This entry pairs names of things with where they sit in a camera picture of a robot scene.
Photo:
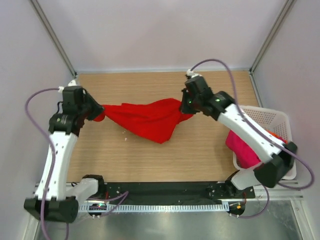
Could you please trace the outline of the red t shirt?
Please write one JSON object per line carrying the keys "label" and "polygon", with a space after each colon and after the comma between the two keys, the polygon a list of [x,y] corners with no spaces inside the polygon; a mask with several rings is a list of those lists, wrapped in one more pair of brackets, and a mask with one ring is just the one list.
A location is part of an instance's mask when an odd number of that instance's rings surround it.
{"label": "red t shirt", "polygon": [[181,101],[174,98],[165,98],[148,104],[105,104],[103,113],[94,121],[101,122],[107,117],[141,138],[163,144],[171,138],[179,123],[193,116],[181,113],[180,106]]}

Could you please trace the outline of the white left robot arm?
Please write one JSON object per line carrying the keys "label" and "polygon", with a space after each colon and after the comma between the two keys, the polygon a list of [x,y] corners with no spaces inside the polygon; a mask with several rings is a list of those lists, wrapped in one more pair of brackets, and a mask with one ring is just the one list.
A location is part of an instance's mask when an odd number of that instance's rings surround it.
{"label": "white left robot arm", "polygon": [[104,108],[80,85],[57,88],[62,107],[49,120],[48,130],[40,132],[48,141],[48,153],[38,187],[32,198],[26,198],[24,209],[40,221],[73,223],[79,206],[89,198],[101,200],[106,186],[101,175],[87,174],[71,189],[67,175],[73,149],[85,120],[93,121]]}

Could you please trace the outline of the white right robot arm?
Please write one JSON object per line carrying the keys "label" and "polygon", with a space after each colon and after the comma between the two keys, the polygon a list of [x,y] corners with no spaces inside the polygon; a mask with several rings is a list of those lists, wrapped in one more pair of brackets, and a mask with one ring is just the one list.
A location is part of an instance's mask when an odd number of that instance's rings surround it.
{"label": "white right robot arm", "polygon": [[234,132],[258,156],[260,163],[234,172],[225,181],[225,192],[237,198],[247,188],[263,185],[274,188],[292,169],[294,158],[288,151],[296,153],[297,145],[288,143],[268,133],[241,108],[228,93],[213,93],[203,76],[187,76],[182,90],[180,111],[183,114],[203,113]]}

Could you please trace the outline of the pink t shirt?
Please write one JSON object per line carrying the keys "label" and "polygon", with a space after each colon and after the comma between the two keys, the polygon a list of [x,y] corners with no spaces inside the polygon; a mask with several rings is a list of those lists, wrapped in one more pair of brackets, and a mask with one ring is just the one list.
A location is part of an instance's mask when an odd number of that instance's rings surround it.
{"label": "pink t shirt", "polygon": [[229,131],[225,140],[226,146],[235,153],[239,166],[248,169],[261,161],[256,153],[233,131]]}

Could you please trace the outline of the white perforated laundry basket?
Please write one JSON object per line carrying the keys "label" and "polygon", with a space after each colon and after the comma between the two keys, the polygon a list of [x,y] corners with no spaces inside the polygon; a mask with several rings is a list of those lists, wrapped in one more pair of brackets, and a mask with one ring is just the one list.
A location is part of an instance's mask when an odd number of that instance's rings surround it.
{"label": "white perforated laundry basket", "polygon": [[[266,131],[269,130],[277,135],[281,136],[288,142],[291,142],[292,133],[288,116],[281,111],[274,109],[241,105],[243,111],[256,123],[258,123]],[[237,170],[243,170],[237,160],[236,154],[233,152],[233,165]],[[282,178],[283,180],[293,180],[297,176],[296,163],[293,163],[292,168]]]}

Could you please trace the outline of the orange t shirt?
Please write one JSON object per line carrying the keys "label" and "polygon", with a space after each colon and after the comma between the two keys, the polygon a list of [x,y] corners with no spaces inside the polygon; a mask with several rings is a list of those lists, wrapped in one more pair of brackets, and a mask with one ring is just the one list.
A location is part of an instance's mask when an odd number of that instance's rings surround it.
{"label": "orange t shirt", "polygon": [[267,130],[267,132],[268,132],[270,135],[274,136],[275,138],[283,141],[285,144],[288,143],[288,141],[287,141],[286,139],[284,139],[283,137],[281,137],[280,135],[277,135],[276,133],[274,133],[274,132],[272,132],[272,131],[269,131],[269,130]]}

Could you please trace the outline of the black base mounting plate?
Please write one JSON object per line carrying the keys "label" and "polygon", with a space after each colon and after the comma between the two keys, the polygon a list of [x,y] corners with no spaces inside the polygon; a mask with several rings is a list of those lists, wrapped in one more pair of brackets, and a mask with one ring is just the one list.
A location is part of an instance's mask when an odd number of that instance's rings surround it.
{"label": "black base mounting plate", "polygon": [[178,206],[211,205],[222,200],[254,199],[252,187],[231,191],[224,182],[188,181],[188,182],[107,182],[104,193],[89,197],[90,200],[107,200],[118,204],[120,198],[128,192],[123,205],[138,206]]}

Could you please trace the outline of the left rear frame post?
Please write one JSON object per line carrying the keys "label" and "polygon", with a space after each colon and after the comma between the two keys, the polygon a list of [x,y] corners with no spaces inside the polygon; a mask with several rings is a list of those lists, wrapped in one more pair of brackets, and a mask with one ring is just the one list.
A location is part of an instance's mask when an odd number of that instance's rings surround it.
{"label": "left rear frame post", "polygon": [[47,32],[47,35],[49,36],[49,38],[51,39],[54,47],[56,48],[58,54],[60,55],[63,63],[65,64],[66,68],[68,69],[68,71],[70,72],[71,76],[76,79],[78,74],[75,70],[75,68],[73,67],[65,49],[63,48],[59,38],[57,37],[50,21],[48,20],[43,8],[41,7],[40,3],[38,0],[29,0],[29,3],[31,4],[34,12],[36,13],[36,15],[38,16],[40,22],[42,23],[45,31]]}

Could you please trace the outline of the frame post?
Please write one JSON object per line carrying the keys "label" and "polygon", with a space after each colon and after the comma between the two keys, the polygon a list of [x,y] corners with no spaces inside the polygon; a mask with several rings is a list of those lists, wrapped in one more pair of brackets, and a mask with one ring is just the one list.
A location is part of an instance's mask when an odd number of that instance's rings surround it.
{"label": "frame post", "polygon": [[29,3],[31,4],[34,12],[36,13],[36,15],[38,16],[40,22],[42,23],[45,31],[47,32],[47,35],[49,36],[49,38],[51,39],[54,47],[56,48],[58,54],[60,55],[63,63],[65,64],[66,68],[68,69],[68,71],[70,72],[71,76],[76,79],[78,74],[75,70],[75,68],[73,67],[65,49],[63,48],[59,38],[57,37],[50,21],[48,20],[43,8],[41,7],[40,3],[38,0],[29,0]]}
{"label": "frame post", "polygon": [[276,38],[278,32],[280,31],[282,25],[284,24],[286,18],[290,14],[292,8],[294,7],[296,0],[286,0],[284,2],[283,7],[280,9],[268,35],[266,36],[257,56],[255,57],[251,68],[249,69],[250,75],[253,75],[255,70],[257,69],[258,65],[260,64],[261,60],[263,59],[264,55],[270,48],[271,44],[273,43],[274,39]]}

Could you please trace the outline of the right rear frame post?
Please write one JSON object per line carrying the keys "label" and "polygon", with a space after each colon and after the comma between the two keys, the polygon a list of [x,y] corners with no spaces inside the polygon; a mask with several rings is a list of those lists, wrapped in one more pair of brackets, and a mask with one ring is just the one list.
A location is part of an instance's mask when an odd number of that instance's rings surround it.
{"label": "right rear frame post", "polygon": [[278,32],[280,31],[282,25],[284,24],[286,18],[290,14],[292,8],[294,7],[296,0],[286,0],[284,2],[283,7],[280,9],[268,35],[266,36],[257,56],[255,57],[251,68],[249,69],[250,75],[253,75],[255,70],[257,69],[258,65],[260,64],[261,60],[263,59],[264,55],[270,48],[271,44],[273,43],[274,39],[276,38]]}

